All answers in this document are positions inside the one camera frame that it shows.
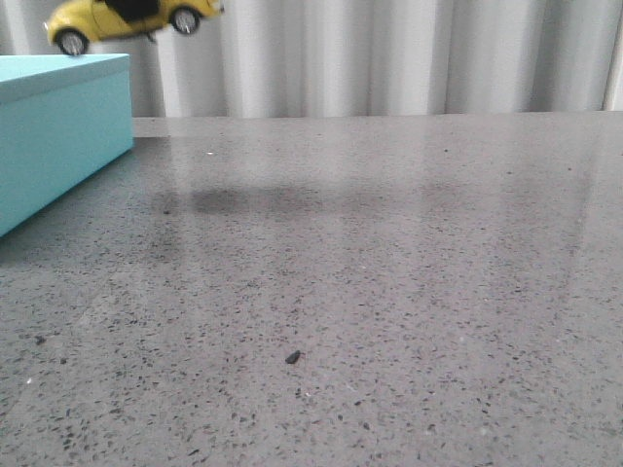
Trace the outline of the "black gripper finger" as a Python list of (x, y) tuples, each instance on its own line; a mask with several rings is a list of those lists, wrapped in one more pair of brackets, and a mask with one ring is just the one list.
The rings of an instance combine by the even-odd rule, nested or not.
[(114, 20), (104, 31), (111, 37), (129, 36), (131, 25), (137, 21), (155, 17), (160, 12), (158, 0), (105, 0), (105, 5), (120, 19)]

